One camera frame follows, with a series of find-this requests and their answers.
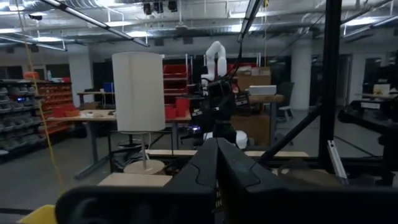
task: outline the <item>white lampshade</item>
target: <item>white lampshade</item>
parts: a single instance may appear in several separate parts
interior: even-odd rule
[[[118,131],[164,129],[162,57],[126,52],[112,55],[112,63]]]

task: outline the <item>lamp base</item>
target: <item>lamp base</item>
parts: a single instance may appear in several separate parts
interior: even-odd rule
[[[144,162],[142,161],[133,162],[126,166],[123,171],[129,174],[164,174],[164,163],[162,161],[147,160],[146,163],[147,165],[144,167]]]

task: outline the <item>white wall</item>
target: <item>white wall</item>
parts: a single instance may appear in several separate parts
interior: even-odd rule
[[[166,39],[163,47],[151,46],[149,48],[141,47],[134,42],[116,42],[114,44],[101,43],[90,45],[90,57],[94,62],[103,62],[106,58],[111,58],[112,54],[118,52],[131,52],[131,51],[148,51],[156,52],[166,55],[178,55],[178,54],[204,54],[206,49],[211,45],[212,42],[218,40],[226,48],[227,54],[236,54],[239,50],[239,44],[236,41],[236,36],[224,36],[224,37],[198,37],[194,38],[194,44],[183,45],[182,39],[173,40]],[[278,54],[291,39],[278,38],[271,39],[267,42],[267,54],[275,55]],[[365,59],[368,55],[384,54],[398,50],[398,38],[392,36],[391,30],[378,30],[377,33],[370,38],[359,40],[357,42],[346,44],[345,40],[341,40],[340,53],[341,54],[353,54],[353,64],[351,70],[350,80],[350,94],[349,100],[358,98],[357,94],[361,93],[361,87],[363,82],[363,72]],[[316,40],[312,44],[313,54],[322,54],[323,52],[323,41]],[[68,63],[69,56],[81,55],[82,52],[74,50],[78,48],[72,48],[68,52],[61,52],[56,50],[42,50],[42,57],[40,53],[33,53],[33,63],[35,65],[44,64],[57,64],[57,63]],[[250,37],[245,39],[243,43],[243,52],[245,53],[258,53],[264,52],[264,39]],[[290,49],[287,49],[282,55],[289,55]],[[22,65],[27,68],[27,56],[24,48],[16,48],[14,54],[7,54],[5,51],[0,51],[0,66],[7,65]]]

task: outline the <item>concrete pillar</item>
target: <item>concrete pillar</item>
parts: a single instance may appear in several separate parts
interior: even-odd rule
[[[93,65],[88,46],[77,44],[68,46],[69,70],[72,81],[73,104],[80,106],[78,92],[93,87]],[[93,102],[93,95],[86,95],[85,102]]]
[[[310,106],[312,41],[299,40],[292,46],[291,82],[294,83],[290,106],[308,110]]]

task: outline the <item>yellow object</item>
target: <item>yellow object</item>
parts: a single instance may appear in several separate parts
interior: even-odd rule
[[[18,0],[15,0],[15,4],[16,4],[16,6],[18,8]],[[23,40],[24,40],[24,43],[25,43],[25,50],[26,50],[27,58],[28,58],[28,61],[29,61],[29,71],[30,72],[34,72],[32,56],[31,56],[30,50],[29,50],[29,48],[27,46],[24,23],[22,22],[22,17],[21,17],[21,12],[20,11],[18,11],[18,18],[19,18],[19,24],[21,25],[21,29],[22,29],[22,34],[23,34],[22,37],[23,37]],[[42,63],[44,65],[43,56],[41,55],[41,53],[40,53],[40,56],[42,58]],[[38,91],[37,80],[36,80],[35,77],[33,77],[33,84],[35,86],[35,94],[38,95],[38,92],[37,92]],[[61,190],[61,194],[62,194],[65,191],[65,186],[63,184],[63,179],[62,179],[61,172],[60,172],[60,170],[59,170],[59,168],[57,166],[57,163],[55,161],[54,150],[52,148],[52,144],[51,144],[51,140],[50,140],[50,134],[49,134],[49,130],[47,128],[47,122],[45,121],[45,118],[44,118],[42,105],[39,106],[39,110],[40,110],[40,116],[42,117],[42,121],[43,121],[43,125],[44,125],[45,137],[47,138],[47,144],[49,145],[51,162],[52,162],[52,165],[53,165],[53,167],[55,169],[55,174],[57,175],[58,184],[60,186],[60,190]]]
[[[57,224],[55,218],[55,206],[44,205],[34,210],[23,219],[19,220],[18,223],[24,224]]]

